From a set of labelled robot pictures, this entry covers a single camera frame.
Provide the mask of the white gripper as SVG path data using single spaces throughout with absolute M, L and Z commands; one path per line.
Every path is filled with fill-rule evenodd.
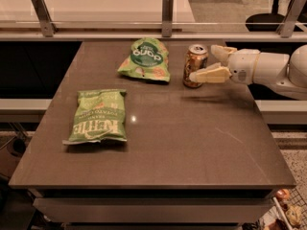
M 211 54 L 219 61 L 201 68 L 189 75 L 189 80 L 196 83 L 224 83 L 231 79 L 236 83 L 252 84 L 256 62 L 260 57 L 259 50 L 212 45 Z

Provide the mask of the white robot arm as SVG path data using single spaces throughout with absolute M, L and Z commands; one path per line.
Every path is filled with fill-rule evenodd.
M 224 83 L 231 80 L 245 85 L 255 83 L 288 98 L 307 100 L 305 45 L 291 55 L 212 45 L 211 54 L 218 62 L 192 72 L 189 75 L 190 81 Z

